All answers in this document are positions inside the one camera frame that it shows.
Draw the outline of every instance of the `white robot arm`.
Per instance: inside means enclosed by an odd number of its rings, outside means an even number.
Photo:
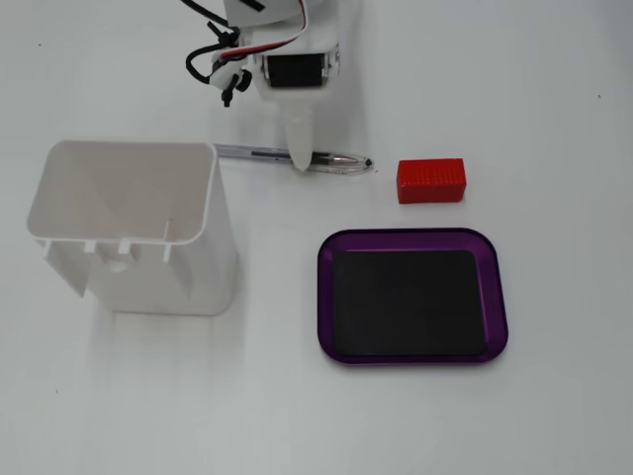
[[[281,106],[288,149],[305,170],[313,156],[313,107],[339,74],[339,24],[335,0],[225,0],[227,19],[192,0],[182,0],[209,18],[219,43],[198,49],[187,68],[202,82],[223,90],[228,106],[233,90],[245,91],[254,79],[265,100]],[[218,25],[230,29],[222,33]],[[215,51],[213,73],[202,76],[192,65],[199,54]],[[244,69],[252,56],[252,72]]]

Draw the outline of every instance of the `red block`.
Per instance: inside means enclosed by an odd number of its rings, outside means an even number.
[[[398,167],[398,201],[407,203],[457,203],[466,190],[461,158],[403,160]]]

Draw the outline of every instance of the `silver pen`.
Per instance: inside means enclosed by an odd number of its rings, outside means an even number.
[[[269,161],[292,164],[289,152],[284,148],[263,146],[225,145],[215,143],[220,158],[238,158],[256,161]],[[366,156],[349,153],[315,151],[308,171],[350,175],[360,173],[374,166],[374,161]]]

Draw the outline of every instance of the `purple tray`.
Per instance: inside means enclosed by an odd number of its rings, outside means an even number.
[[[451,251],[470,252],[477,268],[485,349],[478,354],[339,354],[334,331],[334,257],[339,252]],[[318,340],[327,355],[346,364],[484,363],[507,343],[507,323],[497,254],[483,235],[467,229],[343,231],[325,240],[318,252]]]

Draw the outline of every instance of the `white plastic box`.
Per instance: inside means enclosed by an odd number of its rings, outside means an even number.
[[[77,294],[112,311],[218,314],[237,262],[218,162],[202,142],[58,143],[29,231]]]

